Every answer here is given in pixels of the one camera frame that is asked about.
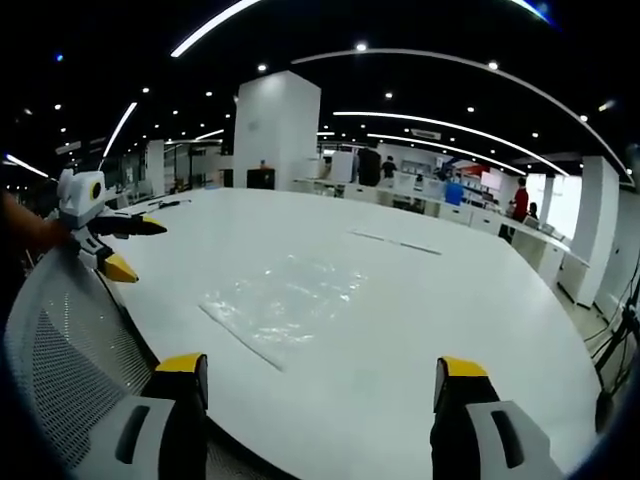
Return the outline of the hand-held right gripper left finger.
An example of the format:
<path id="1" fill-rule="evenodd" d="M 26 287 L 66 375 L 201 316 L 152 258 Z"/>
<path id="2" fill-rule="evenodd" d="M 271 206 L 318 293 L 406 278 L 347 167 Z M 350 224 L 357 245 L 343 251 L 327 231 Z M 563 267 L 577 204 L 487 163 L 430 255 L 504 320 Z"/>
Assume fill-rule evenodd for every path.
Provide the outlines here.
<path id="1" fill-rule="evenodd" d="M 139 396 L 122 399 L 89 434 L 85 479 L 204 479 L 207 356 L 159 363 Z"/>

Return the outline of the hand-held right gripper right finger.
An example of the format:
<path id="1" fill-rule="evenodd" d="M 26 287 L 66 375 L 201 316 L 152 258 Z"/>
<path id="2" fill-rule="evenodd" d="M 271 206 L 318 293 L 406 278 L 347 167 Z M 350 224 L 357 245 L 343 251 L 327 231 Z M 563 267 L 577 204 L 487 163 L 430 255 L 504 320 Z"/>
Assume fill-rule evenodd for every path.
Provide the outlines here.
<path id="1" fill-rule="evenodd" d="M 430 433 L 434 479 L 562 479 L 544 431 L 503 401 L 478 364 L 450 356 L 436 364 Z"/>

